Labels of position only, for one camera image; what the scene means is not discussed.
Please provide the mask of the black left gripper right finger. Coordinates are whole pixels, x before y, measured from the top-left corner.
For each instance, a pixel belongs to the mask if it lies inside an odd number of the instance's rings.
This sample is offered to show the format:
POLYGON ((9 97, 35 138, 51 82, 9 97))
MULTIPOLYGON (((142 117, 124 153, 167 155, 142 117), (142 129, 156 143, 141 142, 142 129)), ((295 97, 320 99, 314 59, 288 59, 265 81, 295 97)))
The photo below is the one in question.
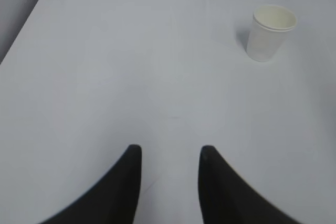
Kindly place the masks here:
POLYGON ((211 145, 200 152, 198 198, 203 223, 297 223, 250 187, 211 145))

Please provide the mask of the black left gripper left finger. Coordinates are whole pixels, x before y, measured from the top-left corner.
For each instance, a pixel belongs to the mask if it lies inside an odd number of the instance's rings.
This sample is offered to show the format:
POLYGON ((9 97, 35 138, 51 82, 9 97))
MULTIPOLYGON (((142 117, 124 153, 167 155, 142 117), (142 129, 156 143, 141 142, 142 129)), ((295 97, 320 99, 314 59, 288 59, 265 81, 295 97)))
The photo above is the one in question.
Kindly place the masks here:
POLYGON ((133 223, 138 206, 142 149, 129 145, 85 194, 44 223, 133 223))

